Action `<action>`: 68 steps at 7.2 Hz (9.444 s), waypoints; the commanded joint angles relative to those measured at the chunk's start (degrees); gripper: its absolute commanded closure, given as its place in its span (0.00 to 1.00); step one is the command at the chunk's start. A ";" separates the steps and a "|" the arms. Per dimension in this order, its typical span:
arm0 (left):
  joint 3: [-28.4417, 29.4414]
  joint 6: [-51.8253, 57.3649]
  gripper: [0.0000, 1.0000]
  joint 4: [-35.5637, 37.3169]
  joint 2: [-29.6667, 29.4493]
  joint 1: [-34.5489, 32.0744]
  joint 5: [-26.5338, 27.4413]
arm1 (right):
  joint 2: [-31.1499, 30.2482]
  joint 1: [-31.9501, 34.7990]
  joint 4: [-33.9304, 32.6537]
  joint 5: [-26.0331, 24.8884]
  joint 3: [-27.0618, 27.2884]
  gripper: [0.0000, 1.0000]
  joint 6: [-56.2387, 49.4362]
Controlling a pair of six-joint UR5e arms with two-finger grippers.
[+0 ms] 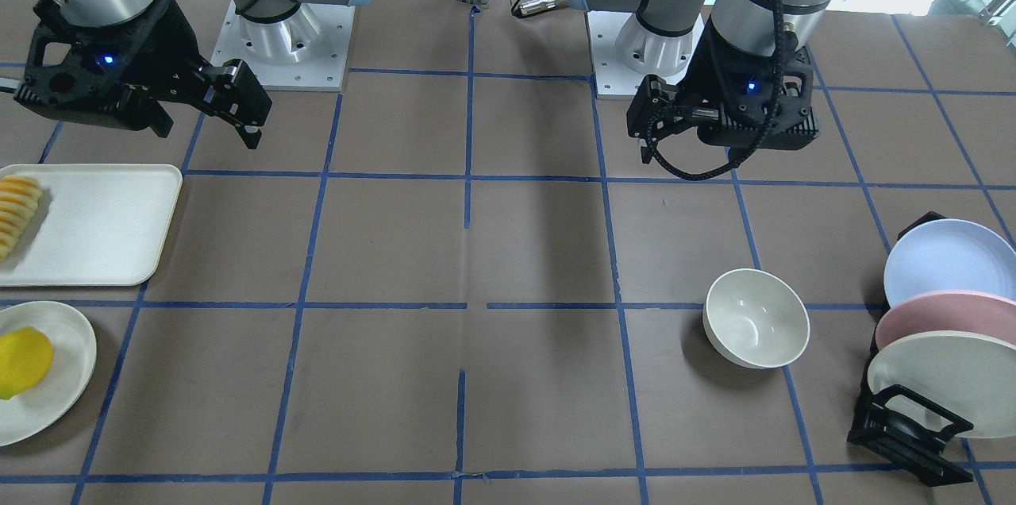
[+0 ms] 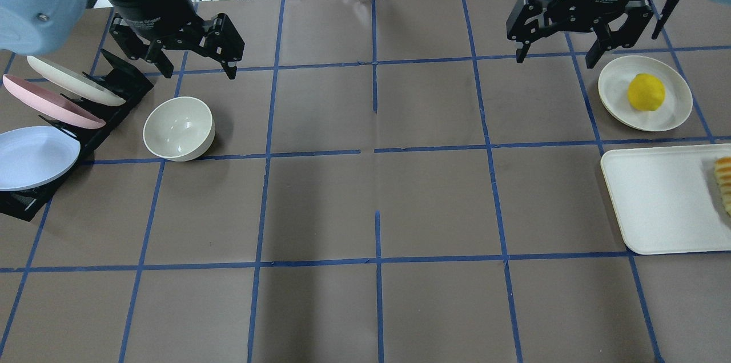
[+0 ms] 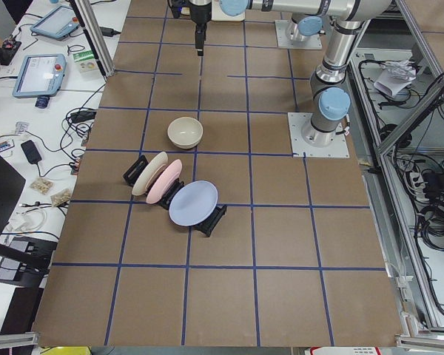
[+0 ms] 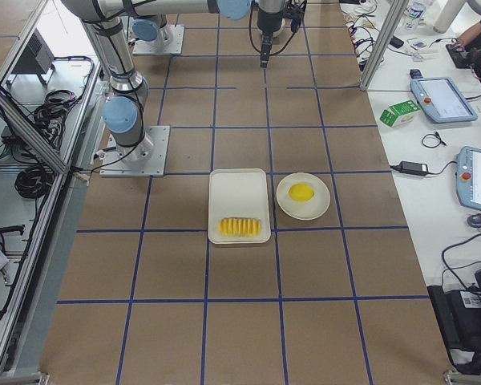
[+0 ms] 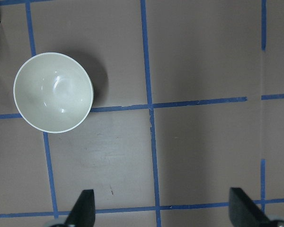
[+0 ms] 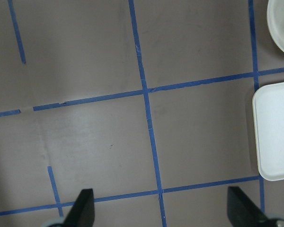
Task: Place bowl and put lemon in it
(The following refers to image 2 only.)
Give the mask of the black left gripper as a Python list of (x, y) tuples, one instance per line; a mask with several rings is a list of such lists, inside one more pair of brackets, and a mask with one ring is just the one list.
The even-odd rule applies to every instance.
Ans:
[(117, 12), (108, 31), (128, 59), (153, 64), (169, 79), (174, 67), (164, 46), (190, 44), (200, 56), (219, 63), (228, 79), (235, 79), (245, 42), (229, 15), (204, 21), (191, 0), (108, 1)]

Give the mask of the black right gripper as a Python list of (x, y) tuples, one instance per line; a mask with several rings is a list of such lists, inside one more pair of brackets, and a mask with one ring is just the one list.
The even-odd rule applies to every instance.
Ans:
[[(610, 23), (626, 15), (616, 31)], [(606, 51), (632, 48), (654, 11), (650, 0), (517, 0), (506, 21), (506, 35), (515, 41), (516, 62), (522, 63), (535, 41), (563, 30), (590, 30), (596, 40), (585, 56), (588, 69)]]

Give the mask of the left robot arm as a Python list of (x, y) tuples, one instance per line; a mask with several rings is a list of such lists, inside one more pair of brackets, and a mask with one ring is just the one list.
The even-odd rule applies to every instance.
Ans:
[[(110, 35), (125, 57), (153, 64), (167, 78), (174, 67), (166, 51), (192, 51), (213, 59), (235, 79), (245, 43), (232, 20), (204, 20), (191, 0), (108, 0), (115, 17)], [(2, 49), (45, 55), (60, 49), (89, 0), (1, 0)]]

